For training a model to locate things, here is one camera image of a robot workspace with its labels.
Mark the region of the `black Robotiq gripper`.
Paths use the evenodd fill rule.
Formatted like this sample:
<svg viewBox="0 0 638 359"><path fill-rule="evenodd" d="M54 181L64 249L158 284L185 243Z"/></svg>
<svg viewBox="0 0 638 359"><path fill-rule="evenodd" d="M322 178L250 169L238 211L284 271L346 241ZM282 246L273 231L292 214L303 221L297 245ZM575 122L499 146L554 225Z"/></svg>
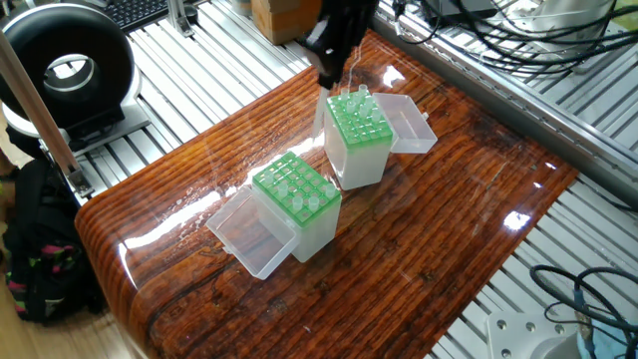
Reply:
<svg viewBox="0 0 638 359"><path fill-rule="evenodd" d="M341 81L352 49L365 36L378 0L323 0L317 24L301 38L319 85L327 90Z"/></svg>

